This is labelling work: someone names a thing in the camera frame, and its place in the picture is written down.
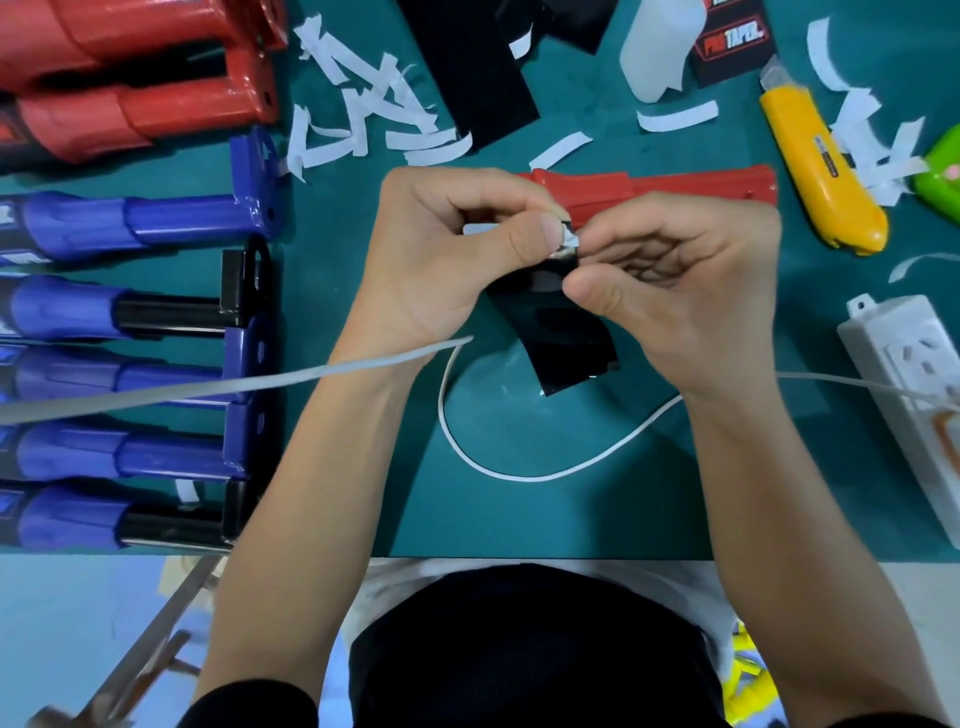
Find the large red plastic tool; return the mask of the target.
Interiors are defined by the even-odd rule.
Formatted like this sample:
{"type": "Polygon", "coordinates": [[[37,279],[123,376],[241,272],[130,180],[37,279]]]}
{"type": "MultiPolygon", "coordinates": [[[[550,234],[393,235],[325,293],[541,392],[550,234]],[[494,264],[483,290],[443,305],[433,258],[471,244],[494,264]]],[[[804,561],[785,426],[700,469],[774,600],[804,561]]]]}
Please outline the large red plastic tool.
{"type": "Polygon", "coordinates": [[[225,74],[217,77],[0,93],[0,175],[83,165],[167,138],[275,123],[279,96],[269,54],[234,49],[224,59],[225,74]]]}
{"type": "Polygon", "coordinates": [[[0,91],[190,43],[282,50],[289,29],[285,0],[0,0],[0,91]]]}

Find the person's left forearm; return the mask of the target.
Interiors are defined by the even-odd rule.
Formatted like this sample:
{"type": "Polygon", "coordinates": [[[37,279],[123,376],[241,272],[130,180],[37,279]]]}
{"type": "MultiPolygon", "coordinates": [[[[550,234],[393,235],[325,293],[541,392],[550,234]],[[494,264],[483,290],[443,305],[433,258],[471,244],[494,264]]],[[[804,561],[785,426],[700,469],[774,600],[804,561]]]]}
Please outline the person's left forearm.
{"type": "Polygon", "coordinates": [[[319,700],[366,575],[404,409],[431,357],[318,380],[227,559],[192,703],[248,680],[319,700]]]}

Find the black printed box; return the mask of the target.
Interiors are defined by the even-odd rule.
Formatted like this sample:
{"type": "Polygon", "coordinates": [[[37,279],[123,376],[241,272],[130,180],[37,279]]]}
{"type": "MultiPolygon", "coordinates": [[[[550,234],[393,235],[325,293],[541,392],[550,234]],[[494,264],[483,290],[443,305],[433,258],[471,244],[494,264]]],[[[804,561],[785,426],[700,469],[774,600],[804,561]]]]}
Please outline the black printed box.
{"type": "Polygon", "coordinates": [[[706,22],[689,54],[701,89],[761,70],[777,54],[764,0],[702,0],[706,22]]]}

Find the green plastic object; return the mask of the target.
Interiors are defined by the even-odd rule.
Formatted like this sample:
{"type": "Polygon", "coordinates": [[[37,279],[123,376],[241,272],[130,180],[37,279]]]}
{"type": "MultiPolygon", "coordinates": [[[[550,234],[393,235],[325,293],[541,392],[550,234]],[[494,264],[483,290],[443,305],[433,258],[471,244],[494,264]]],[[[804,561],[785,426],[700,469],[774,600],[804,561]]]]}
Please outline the green plastic object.
{"type": "Polygon", "coordinates": [[[914,193],[960,227],[960,123],[947,130],[923,160],[927,170],[912,177],[914,193]]]}

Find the yellow plastic object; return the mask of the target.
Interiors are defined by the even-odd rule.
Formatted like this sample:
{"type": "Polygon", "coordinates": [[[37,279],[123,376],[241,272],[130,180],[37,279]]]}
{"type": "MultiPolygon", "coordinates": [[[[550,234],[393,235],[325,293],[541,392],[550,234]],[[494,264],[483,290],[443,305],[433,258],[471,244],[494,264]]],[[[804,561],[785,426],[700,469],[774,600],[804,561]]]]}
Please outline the yellow plastic object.
{"type": "Polygon", "coordinates": [[[772,675],[744,622],[738,619],[732,634],[733,662],[723,685],[726,722],[733,728],[767,715],[780,703],[772,675]]]}

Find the black apron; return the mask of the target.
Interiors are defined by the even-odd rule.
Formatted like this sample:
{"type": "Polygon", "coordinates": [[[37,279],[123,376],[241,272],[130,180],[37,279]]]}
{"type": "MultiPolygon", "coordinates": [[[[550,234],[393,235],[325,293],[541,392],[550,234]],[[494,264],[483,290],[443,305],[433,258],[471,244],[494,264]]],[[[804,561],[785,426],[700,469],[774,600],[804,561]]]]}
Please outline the black apron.
{"type": "Polygon", "coordinates": [[[707,634],[540,564],[429,580],[352,640],[354,728],[729,728],[707,634]]]}

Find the heap of white paper offcuts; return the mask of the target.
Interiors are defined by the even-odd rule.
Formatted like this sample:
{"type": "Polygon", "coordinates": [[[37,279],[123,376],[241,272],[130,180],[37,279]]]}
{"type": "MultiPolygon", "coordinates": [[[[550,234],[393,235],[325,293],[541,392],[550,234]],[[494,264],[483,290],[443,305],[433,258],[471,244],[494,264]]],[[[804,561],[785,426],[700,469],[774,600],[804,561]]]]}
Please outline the heap of white paper offcuts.
{"type": "Polygon", "coordinates": [[[831,19],[824,17],[810,22],[806,31],[808,59],[820,84],[844,95],[829,129],[870,198],[884,209],[894,208],[908,194],[908,178],[930,170],[916,151],[926,118],[901,123],[893,141],[882,142],[871,122],[882,103],[870,88],[852,86],[839,74],[830,50],[830,26],[831,19]]]}

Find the small black film piece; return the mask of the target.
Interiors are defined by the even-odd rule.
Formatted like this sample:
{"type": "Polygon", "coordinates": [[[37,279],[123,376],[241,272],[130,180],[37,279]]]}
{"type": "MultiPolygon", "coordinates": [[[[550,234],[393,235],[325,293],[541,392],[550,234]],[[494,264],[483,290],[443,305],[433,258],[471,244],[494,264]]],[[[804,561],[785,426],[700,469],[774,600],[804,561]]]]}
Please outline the small black film piece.
{"type": "Polygon", "coordinates": [[[486,287],[486,296],[526,351],[546,397],[620,367],[604,321],[563,291],[564,279],[578,262],[575,249],[562,248],[545,261],[503,275],[486,287]]]}

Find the grey metal bar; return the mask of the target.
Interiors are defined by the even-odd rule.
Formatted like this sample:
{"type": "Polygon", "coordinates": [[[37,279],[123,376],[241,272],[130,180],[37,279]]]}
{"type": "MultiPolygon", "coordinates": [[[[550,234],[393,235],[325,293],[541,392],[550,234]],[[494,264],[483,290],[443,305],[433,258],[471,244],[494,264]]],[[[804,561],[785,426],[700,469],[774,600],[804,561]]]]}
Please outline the grey metal bar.
{"type": "Polygon", "coordinates": [[[216,590],[219,578],[215,571],[223,560],[219,554],[196,560],[82,710],[70,714],[46,706],[32,715],[23,728],[135,728],[132,713],[163,674],[198,677],[198,666],[179,658],[191,633],[177,625],[202,592],[216,590]]]}

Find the pile of white paper scraps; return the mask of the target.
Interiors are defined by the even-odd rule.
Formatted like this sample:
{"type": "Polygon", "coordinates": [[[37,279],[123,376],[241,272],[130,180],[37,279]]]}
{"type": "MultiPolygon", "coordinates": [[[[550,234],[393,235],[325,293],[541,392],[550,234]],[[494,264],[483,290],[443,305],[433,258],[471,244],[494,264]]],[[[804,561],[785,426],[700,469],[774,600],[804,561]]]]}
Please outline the pile of white paper scraps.
{"type": "Polygon", "coordinates": [[[281,175],[303,181],[305,171],[346,157],[370,152],[368,121],[379,118],[408,130],[388,129],[385,146],[401,152],[409,166],[436,166],[460,160],[474,150],[470,132],[441,128],[438,115],[424,105],[406,78],[399,60],[382,55],[377,66],[367,62],[329,30],[320,14],[306,17],[293,29],[301,61],[313,63],[342,98],[345,127],[322,127],[311,111],[294,103],[281,175]]]}

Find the yellow utility knife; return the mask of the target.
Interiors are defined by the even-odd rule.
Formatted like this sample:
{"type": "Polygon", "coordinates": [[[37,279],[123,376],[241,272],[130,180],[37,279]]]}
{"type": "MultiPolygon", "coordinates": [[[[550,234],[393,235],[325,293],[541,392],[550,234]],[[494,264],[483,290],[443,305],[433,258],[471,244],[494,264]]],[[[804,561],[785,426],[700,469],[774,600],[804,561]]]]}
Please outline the yellow utility knife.
{"type": "Polygon", "coordinates": [[[837,146],[810,91],[777,54],[759,74],[759,103],[812,229],[827,246],[858,257],[882,252],[886,213],[837,146]]]}

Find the white shirt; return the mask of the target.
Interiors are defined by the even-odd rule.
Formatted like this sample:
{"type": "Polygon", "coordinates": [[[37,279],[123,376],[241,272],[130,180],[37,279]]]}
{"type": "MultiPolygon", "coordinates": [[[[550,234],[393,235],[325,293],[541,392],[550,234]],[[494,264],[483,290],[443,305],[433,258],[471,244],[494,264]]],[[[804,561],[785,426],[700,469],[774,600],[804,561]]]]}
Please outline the white shirt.
{"type": "Polygon", "coordinates": [[[618,584],[668,608],[703,632],[719,677],[724,681],[730,676],[738,618],[713,561],[372,557],[359,592],[343,620],[340,630],[343,644],[349,648],[373,622],[443,577],[521,564],[545,566],[618,584]]]}

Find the person's right hand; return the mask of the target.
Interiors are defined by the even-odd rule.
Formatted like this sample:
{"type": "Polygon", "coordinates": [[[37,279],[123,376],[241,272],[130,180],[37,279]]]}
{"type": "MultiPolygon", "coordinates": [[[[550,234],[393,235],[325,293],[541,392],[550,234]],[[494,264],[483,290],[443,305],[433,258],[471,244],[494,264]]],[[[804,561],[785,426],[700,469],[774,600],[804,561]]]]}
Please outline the person's right hand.
{"type": "Polygon", "coordinates": [[[628,332],[690,402],[755,404],[777,394],[773,325],[783,225],[757,200],[651,192],[580,230],[582,266],[614,266],[667,291],[628,332]]]}

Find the slim red plastic tool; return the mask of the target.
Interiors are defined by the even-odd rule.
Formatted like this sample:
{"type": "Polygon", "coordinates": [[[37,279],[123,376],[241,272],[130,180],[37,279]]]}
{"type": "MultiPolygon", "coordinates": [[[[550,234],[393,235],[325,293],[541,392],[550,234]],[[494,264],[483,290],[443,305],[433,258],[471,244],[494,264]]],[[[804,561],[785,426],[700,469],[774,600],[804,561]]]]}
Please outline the slim red plastic tool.
{"type": "Polygon", "coordinates": [[[776,173],[765,164],[662,176],[630,176],[626,172],[568,175],[545,169],[519,176],[546,188],[570,213],[576,230],[595,215],[651,192],[753,200],[773,207],[779,198],[776,173]]]}

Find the long black film sheet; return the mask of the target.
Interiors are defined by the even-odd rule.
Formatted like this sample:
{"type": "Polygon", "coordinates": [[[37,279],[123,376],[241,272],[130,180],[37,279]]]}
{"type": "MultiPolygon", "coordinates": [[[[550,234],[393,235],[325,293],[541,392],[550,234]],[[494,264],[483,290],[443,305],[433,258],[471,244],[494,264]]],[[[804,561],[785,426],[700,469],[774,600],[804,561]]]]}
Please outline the long black film sheet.
{"type": "Polygon", "coordinates": [[[482,150],[538,121],[488,0],[396,0],[461,136],[482,150]]]}

